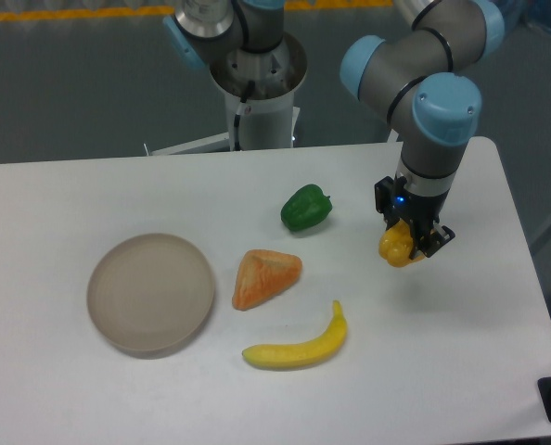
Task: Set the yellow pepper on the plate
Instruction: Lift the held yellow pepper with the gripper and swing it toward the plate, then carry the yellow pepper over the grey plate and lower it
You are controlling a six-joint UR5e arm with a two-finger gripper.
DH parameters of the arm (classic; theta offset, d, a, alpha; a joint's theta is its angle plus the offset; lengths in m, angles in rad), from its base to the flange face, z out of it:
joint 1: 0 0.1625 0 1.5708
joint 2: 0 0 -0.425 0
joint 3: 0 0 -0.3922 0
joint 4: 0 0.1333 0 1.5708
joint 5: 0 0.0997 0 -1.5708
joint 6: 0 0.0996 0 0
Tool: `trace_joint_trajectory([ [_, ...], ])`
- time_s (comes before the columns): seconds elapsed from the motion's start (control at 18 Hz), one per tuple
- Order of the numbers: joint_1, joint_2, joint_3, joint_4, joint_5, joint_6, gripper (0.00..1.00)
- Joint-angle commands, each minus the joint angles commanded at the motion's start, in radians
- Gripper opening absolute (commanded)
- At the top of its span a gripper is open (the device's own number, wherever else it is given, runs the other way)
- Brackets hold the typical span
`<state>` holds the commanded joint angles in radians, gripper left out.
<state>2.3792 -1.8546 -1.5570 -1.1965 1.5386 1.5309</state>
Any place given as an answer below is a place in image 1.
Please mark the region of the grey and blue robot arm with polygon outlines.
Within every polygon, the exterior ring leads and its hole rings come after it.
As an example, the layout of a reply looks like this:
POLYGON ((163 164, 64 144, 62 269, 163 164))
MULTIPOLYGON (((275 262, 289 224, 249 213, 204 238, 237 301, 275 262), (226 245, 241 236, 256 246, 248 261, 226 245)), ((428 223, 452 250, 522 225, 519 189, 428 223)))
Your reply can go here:
MULTIPOLYGON (((495 51, 505 35, 489 1, 400 1, 411 31, 389 43, 358 39, 340 80, 403 141, 396 173, 375 184, 387 225, 380 255, 393 266, 434 255, 454 238, 440 213, 481 113, 481 93, 463 68, 495 51)), ((280 1, 178 1, 165 17, 175 51, 208 68, 224 94, 232 150, 289 147, 292 105, 307 63, 284 30, 280 1)))

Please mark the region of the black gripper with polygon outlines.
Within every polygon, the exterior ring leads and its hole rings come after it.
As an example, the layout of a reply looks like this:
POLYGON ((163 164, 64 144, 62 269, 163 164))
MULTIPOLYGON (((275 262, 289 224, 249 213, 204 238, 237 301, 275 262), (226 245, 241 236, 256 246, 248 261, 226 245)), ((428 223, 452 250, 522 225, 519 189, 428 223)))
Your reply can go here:
POLYGON ((413 172, 386 176, 374 185, 377 213, 388 228, 399 220, 409 223, 412 261, 430 258, 455 238, 455 232, 439 223, 439 215, 451 188, 451 176, 427 178, 413 172))

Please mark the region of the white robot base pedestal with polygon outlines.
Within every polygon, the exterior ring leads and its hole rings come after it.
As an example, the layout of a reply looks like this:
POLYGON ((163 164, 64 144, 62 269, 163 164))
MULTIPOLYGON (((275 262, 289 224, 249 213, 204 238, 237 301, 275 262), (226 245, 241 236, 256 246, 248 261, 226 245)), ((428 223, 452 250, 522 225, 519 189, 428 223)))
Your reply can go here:
POLYGON ((292 147, 300 109, 296 91, 306 77, 307 57, 300 42, 284 33, 265 53, 237 49, 210 65, 224 96, 227 131, 151 151, 151 156, 292 147))

